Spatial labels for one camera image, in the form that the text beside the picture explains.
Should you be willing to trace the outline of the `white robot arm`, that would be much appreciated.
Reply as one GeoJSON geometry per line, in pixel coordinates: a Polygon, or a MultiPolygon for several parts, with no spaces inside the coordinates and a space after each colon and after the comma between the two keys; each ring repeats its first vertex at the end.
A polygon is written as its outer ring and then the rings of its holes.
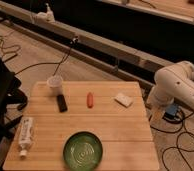
{"type": "Polygon", "coordinates": [[[147,102],[153,107],[167,107],[174,99],[194,110],[194,64],[181,61],[159,69],[154,75],[147,102]]]}

